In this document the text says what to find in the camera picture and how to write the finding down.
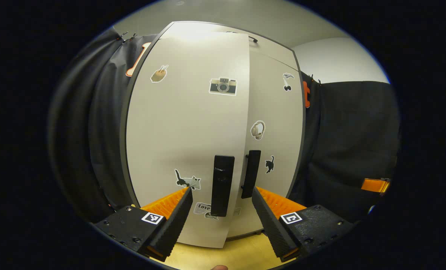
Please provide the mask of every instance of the white cabinet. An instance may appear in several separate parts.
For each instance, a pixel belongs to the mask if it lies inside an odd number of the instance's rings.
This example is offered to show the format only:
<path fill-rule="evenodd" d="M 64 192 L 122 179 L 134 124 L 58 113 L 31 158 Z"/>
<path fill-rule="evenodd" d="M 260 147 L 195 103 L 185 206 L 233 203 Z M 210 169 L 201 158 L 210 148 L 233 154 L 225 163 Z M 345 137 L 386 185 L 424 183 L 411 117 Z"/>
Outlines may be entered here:
<path fill-rule="evenodd" d="M 193 205 L 178 239 L 190 245 L 222 248 L 227 237 L 262 229 L 251 198 L 241 199 L 245 155 L 260 150 L 256 185 L 287 196 L 305 118 L 293 51 L 236 28 L 173 22 L 141 62 L 122 121 L 123 169 L 135 204 L 191 186 Z M 234 157 L 225 217 L 205 212 L 215 155 Z"/>

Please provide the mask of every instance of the wooden floor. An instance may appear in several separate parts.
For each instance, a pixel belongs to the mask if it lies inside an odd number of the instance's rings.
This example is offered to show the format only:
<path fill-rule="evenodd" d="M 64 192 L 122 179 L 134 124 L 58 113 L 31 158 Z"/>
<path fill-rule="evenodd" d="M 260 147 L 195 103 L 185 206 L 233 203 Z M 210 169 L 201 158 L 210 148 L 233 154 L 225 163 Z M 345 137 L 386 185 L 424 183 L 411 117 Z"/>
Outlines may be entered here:
<path fill-rule="evenodd" d="M 176 243 L 163 264 L 180 270 L 210 270 L 218 264 L 226 265 L 228 270 L 267 270 L 283 263 L 275 256 L 266 235 L 252 234 L 227 240 L 223 248 Z"/>

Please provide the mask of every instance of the orange clip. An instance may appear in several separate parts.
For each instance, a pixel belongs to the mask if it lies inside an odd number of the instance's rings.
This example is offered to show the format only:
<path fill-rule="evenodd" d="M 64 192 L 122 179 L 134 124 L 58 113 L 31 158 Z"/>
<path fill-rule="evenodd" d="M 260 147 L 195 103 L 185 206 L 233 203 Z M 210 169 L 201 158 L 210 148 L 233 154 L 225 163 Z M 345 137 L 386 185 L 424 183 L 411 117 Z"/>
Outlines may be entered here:
<path fill-rule="evenodd" d="M 365 178 L 363 185 L 361 186 L 362 190 L 379 192 L 380 194 L 384 194 L 389 187 L 389 182 L 379 179 L 369 179 Z"/>
<path fill-rule="evenodd" d="M 128 69 L 128 71 L 126 72 L 126 75 L 128 77 L 132 76 L 132 73 L 134 72 L 134 69 L 136 68 L 136 65 L 138 64 L 139 60 L 141 59 L 141 57 L 143 56 L 144 52 L 146 51 L 146 49 L 149 47 L 149 44 L 151 44 L 151 42 L 146 42 L 143 44 L 143 51 L 141 52 L 141 54 L 139 55 L 138 59 L 136 60 L 136 62 L 134 63 L 134 66 L 130 69 Z"/>
<path fill-rule="evenodd" d="M 308 100 L 308 94 L 310 94 L 310 89 L 308 88 L 308 84 L 305 81 L 303 81 L 303 88 L 305 89 L 305 106 L 309 108 L 310 101 Z"/>

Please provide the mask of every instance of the ceiling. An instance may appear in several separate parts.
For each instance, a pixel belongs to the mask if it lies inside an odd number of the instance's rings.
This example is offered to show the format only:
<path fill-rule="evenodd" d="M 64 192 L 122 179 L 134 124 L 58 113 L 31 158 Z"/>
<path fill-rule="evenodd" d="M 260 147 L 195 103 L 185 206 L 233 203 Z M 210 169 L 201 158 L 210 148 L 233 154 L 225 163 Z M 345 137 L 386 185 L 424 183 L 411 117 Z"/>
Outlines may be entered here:
<path fill-rule="evenodd" d="M 158 34 L 173 21 L 226 24 L 266 36 L 290 48 L 324 38 L 347 38 L 332 23 L 284 0 L 161 0 L 115 24 L 119 33 Z"/>

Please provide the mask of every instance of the cabinet handle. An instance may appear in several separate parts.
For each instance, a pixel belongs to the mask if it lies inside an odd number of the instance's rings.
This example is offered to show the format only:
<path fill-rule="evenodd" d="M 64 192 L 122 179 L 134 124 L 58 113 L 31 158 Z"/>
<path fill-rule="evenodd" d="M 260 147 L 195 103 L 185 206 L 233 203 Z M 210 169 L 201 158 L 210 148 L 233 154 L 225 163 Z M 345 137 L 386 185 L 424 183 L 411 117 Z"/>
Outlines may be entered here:
<path fill-rule="evenodd" d="M 254 184 L 256 183 L 256 177 L 258 175 L 259 159 L 261 157 L 260 150 L 250 150 L 250 153 L 246 155 L 248 159 L 248 165 L 246 166 L 245 183 L 241 188 L 243 192 L 241 193 L 241 198 L 250 198 L 252 196 L 252 190 Z"/>
<path fill-rule="evenodd" d="M 213 187 L 211 190 L 211 216 L 226 217 L 233 181 L 234 157 L 215 156 Z"/>
<path fill-rule="evenodd" d="M 226 31 L 226 33 L 236 33 L 236 32 L 233 32 L 233 31 Z M 254 43 L 257 43 L 257 42 L 258 42 L 258 40 L 257 40 L 256 38 L 254 38 L 254 37 L 252 37 L 252 36 L 248 36 L 248 37 L 249 37 L 249 38 L 252 38 Z"/>

